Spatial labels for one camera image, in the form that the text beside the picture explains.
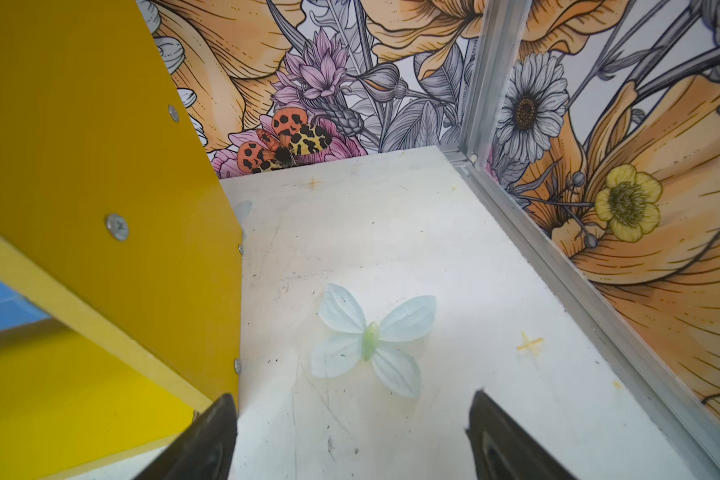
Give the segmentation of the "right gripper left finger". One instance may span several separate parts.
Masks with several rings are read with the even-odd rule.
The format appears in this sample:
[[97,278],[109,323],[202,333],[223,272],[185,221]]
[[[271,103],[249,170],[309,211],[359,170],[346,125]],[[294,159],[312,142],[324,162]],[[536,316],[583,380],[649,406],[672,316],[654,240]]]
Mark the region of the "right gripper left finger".
[[232,466],[237,434],[234,398],[225,393],[135,479],[226,480]]

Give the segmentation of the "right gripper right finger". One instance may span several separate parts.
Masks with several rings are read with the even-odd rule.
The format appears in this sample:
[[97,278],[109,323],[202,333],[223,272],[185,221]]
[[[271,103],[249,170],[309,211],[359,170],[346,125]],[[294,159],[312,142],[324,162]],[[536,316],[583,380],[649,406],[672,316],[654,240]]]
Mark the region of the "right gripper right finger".
[[574,479],[483,390],[473,396],[466,435],[478,479]]

